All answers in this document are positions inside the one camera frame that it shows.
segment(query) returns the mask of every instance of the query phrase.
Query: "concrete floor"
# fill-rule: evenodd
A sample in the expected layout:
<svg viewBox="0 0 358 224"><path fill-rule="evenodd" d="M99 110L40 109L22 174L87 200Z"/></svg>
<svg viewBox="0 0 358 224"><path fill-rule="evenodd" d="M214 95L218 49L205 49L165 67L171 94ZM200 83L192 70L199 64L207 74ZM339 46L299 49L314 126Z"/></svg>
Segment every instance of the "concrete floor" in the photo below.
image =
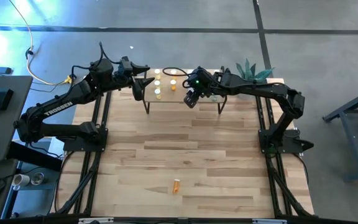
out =
<svg viewBox="0 0 358 224"><path fill-rule="evenodd" d="M16 0L29 24L72 27L257 28L252 0ZM259 0L265 29L358 30L358 0ZM0 24L22 24L7 0L0 0ZM324 218L358 221L358 181L344 183L354 170L339 120L321 117L358 95L358 35L266 35L275 77L302 91L305 113L295 122L301 137L314 142L305 152L314 210ZM38 55L32 69L40 77L59 82L72 65L98 58L98 42L113 60L127 55L151 67L218 68L235 70L247 57L263 69L258 34L34 32ZM0 65L27 75L26 32L0 31ZM81 77L86 73L79 70ZM49 86L33 85L37 89ZM31 91L25 107L66 92ZM49 123L71 123L74 108L52 116Z"/></svg>

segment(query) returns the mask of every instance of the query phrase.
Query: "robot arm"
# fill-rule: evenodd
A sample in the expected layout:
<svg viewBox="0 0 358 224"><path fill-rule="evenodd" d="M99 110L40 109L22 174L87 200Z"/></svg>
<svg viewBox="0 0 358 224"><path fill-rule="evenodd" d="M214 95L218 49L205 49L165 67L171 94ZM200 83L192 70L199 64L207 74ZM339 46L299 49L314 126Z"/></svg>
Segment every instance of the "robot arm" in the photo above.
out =
<svg viewBox="0 0 358 224"><path fill-rule="evenodd" d="M215 72L212 75L198 67L183 82L183 86L190 89L184 99L190 108L197 104L199 97L210 97L211 95L226 96L244 93L274 99L279 103L283 114L278 122L271 125L268 130L259 131L262 152L280 151L287 139L296 142L294 146L292 143L289 144L290 151L288 152L299 152L313 147L312 143L299 139L298 131L286 130L294 119L303 115L305 97L285 84L245 81L239 76L233 75L229 69L224 72Z"/></svg>
<svg viewBox="0 0 358 224"><path fill-rule="evenodd" d="M108 58L91 63L89 74L85 78L70 87L63 95L45 103L37 103L22 114L20 120L14 122L19 137L24 142L37 142L45 136L72 137L78 136L84 139L97 136L98 130L92 122L81 125L45 124L42 121L56 113L77 104L87 104L97 99L99 95L121 88L132 88L135 100L142 99L142 91L154 78L134 78L138 74L146 72L149 67L141 67L133 64L127 57L119 62L118 71L113 73L112 63Z"/></svg>

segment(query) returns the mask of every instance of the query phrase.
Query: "potted plant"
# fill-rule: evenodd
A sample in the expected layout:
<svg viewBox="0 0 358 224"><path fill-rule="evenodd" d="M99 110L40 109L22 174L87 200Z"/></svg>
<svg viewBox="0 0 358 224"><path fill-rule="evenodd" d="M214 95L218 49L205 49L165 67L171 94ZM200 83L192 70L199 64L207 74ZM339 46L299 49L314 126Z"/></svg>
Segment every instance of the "potted plant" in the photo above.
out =
<svg viewBox="0 0 358 224"><path fill-rule="evenodd" d="M240 73L239 76L243 80L249 81L249 82L256 81L257 83L266 83L267 82L266 78L269 77L270 74L272 74L273 69L274 69L274 68L266 69L266 70L259 72L258 74L255 74L256 63L250 67L248 59L246 59L245 70L242 69L242 67L239 63L236 63L236 66L237 66L237 70ZM241 94L238 94L238 97L242 100L250 100L250 98L253 96L241 93Z"/></svg>

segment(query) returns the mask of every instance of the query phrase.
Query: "wooden table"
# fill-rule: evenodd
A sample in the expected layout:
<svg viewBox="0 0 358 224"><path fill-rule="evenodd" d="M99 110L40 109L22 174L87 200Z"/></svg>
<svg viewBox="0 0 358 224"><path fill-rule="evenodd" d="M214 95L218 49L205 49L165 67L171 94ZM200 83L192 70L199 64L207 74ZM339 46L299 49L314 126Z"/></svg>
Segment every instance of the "wooden table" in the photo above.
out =
<svg viewBox="0 0 358 224"><path fill-rule="evenodd" d="M167 69L167 73L171 73L172 70L177 74L182 74L181 71L176 69ZM191 73L193 70L184 69L187 73ZM208 69L207 70L210 74L213 74L214 72L218 72L220 70L218 69ZM149 71L147 71L146 75L147 78L155 77L155 80L159 81L160 84L158 86L155 85L155 81L148 85L145 88L144 91L144 97L143 97L143 103L144 108L146 109L146 113L149 113L150 111L150 103L181 103L184 104L183 99L186 96L186 93L188 89L183 88L182 83L184 80L187 79L187 77L171 77L168 75L165 75L162 73L162 68L152 68ZM175 85L175 91L171 89L171 80L176 78L177 84ZM159 88L160 93L160 99L157 98L157 95L155 94L155 90ZM227 97L221 97L221 96L211 96L209 98L199 98L197 103L216 103L218 104L218 113L221 114L222 110L224 108L224 105L226 104Z"/></svg>
<svg viewBox="0 0 358 224"><path fill-rule="evenodd" d="M282 111L276 101L272 107L277 120ZM73 124L90 121L93 108L93 103L78 105ZM214 104L189 109L178 103L156 103L153 113L146 114L142 102L135 101L132 90L126 88L113 92L107 127L108 145L99 167L93 216L273 217L254 97L249 101L228 97L220 115ZM59 207L78 185L83 157L83 152L74 153L64 167ZM288 187L313 213L302 163L283 154L283 164ZM172 194L174 179L181 183L176 195ZM278 197L284 212L280 190Z"/></svg>

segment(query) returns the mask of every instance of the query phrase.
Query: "yellow cable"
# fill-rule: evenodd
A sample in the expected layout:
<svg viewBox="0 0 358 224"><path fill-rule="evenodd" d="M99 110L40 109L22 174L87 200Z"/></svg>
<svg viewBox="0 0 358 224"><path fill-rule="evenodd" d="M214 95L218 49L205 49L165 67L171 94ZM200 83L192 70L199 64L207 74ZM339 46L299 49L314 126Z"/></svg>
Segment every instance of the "yellow cable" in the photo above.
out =
<svg viewBox="0 0 358 224"><path fill-rule="evenodd" d="M30 33L30 38L31 38L31 46L30 46L30 51L32 52L33 50L33 45L34 45L34 41L33 41L33 37L32 37L32 33L31 33L31 29L30 29L30 26L29 24L27 23L26 19L24 19L24 16L22 15L22 13L18 10L18 8L16 8L15 4L13 4L13 2L11 0L9 0L9 2L11 2L11 4L13 5L13 7L16 9L16 11L19 13L19 15L22 17L23 21L25 22L25 25L27 26L28 30L29 30L29 33ZM30 54L27 56L27 71L29 71L30 75L32 77L34 77L36 80L44 83L44 84L47 84L47 85L61 85L61 84L64 84L64 83L69 83L67 82L67 80L65 81L62 81L60 83L50 83L50 82L47 82L39 77L37 77L30 69Z"/></svg>

